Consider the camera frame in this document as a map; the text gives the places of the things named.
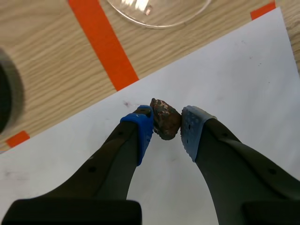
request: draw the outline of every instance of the white paper sheet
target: white paper sheet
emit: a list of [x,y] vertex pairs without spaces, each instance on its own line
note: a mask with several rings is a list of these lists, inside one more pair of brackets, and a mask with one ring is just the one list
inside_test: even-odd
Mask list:
[[[67,180],[117,126],[152,98],[177,110],[196,105],[242,142],[300,179],[300,83],[279,8],[130,85],[0,155],[0,218],[20,198]],[[213,202],[180,135],[156,134],[136,169],[128,199],[143,224],[216,225]]]

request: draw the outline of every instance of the orange tape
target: orange tape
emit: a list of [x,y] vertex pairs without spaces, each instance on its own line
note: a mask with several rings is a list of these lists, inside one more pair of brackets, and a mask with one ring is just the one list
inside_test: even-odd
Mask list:
[[138,81],[98,0],[69,0],[69,5],[115,89],[121,90]]
[[7,139],[6,143],[12,148],[14,146],[21,144],[22,142],[24,142],[28,139],[30,139],[29,134],[27,134],[25,131],[21,131],[20,133],[16,134],[15,136]]
[[268,5],[265,5],[257,10],[254,10],[250,13],[252,20],[255,20],[256,18],[276,9],[275,1],[269,3]]

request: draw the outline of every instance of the textured rubber pad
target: textured rubber pad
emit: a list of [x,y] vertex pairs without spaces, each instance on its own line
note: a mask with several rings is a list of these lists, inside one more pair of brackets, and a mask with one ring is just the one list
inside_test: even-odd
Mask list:
[[201,132],[205,122],[216,119],[196,106],[187,106],[182,110],[181,141],[193,162],[196,160]]

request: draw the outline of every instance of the wooden table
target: wooden table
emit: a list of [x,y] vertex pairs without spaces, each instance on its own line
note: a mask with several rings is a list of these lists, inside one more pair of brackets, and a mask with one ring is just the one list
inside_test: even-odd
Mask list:
[[[151,30],[101,5],[138,77],[251,21],[250,12],[269,0],[213,0],[197,19],[175,29]],[[300,2],[277,0],[300,68]],[[0,48],[18,68],[23,112],[0,137],[25,130],[31,137],[116,92],[65,0],[0,0]]]

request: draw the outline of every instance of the rock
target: rock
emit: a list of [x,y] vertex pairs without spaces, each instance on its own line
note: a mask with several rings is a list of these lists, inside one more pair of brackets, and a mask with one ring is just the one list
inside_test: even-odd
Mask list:
[[154,112],[154,132],[163,140],[173,139],[180,126],[181,115],[165,101],[153,98],[150,106]]

